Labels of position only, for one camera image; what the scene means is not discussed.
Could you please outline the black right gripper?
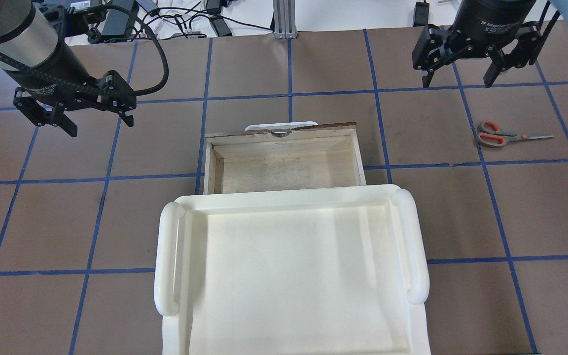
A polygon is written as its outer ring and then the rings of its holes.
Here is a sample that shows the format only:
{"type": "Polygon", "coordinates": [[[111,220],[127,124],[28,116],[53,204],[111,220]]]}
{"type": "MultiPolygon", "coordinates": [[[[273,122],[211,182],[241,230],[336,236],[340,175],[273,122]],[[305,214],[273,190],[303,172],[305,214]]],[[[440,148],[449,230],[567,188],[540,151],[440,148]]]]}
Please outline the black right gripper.
{"type": "Polygon", "coordinates": [[[502,72],[534,65],[556,23],[556,20],[516,23],[499,34],[483,28],[445,30],[428,24],[413,49],[413,68],[422,71],[423,88],[429,88],[441,67],[458,59],[491,58],[491,65],[483,75],[483,85],[491,88],[502,72]]]}

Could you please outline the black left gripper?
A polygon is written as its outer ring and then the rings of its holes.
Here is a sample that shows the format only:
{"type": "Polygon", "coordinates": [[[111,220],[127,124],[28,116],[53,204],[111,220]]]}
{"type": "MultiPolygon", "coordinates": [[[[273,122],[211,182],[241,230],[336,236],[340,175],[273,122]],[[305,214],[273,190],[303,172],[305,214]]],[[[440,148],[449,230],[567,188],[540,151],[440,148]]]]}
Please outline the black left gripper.
{"type": "Polygon", "coordinates": [[[108,71],[101,79],[88,77],[82,86],[90,89],[108,90],[109,94],[86,94],[76,88],[15,72],[13,105],[32,124],[59,127],[70,137],[77,137],[77,125],[67,117],[66,112],[94,108],[119,115],[129,128],[135,125],[132,110],[136,108],[136,96],[117,71],[108,71]]]}

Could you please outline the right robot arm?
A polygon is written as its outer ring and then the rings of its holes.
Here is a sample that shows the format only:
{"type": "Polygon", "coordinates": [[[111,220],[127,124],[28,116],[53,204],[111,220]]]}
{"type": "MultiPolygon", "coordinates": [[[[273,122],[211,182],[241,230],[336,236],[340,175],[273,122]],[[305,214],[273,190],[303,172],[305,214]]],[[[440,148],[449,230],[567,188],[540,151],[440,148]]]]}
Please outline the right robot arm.
{"type": "Polygon", "coordinates": [[[528,22],[533,0],[462,0],[448,29],[432,23],[423,26],[412,63],[428,88],[436,70],[459,59],[491,59],[483,75],[491,87],[511,68],[534,65],[555,23],[568,23],[568,0],[548,0],[537,22],[528,22]]]}

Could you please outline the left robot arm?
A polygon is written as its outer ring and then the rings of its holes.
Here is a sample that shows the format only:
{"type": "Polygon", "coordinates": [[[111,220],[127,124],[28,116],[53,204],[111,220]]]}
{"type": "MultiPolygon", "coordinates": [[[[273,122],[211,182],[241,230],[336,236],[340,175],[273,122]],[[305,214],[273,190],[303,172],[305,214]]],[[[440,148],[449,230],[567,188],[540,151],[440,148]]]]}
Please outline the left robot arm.
{"type": "Polygon", "coordinates": [[[32,124],[59,127],[70,137],[77,125],[66,112],[87,108],[118,114],[129,127],[136,97],[127,81],[116,71],[94,78],[65,43],[68,36],[88,31],[88,16],[82,6],[36,4],[32,0],[0,3],[0,53],[44,74],[61,79],[41,79],[0,59],[0,68],[18,83],[13,105],[32,124]]]}

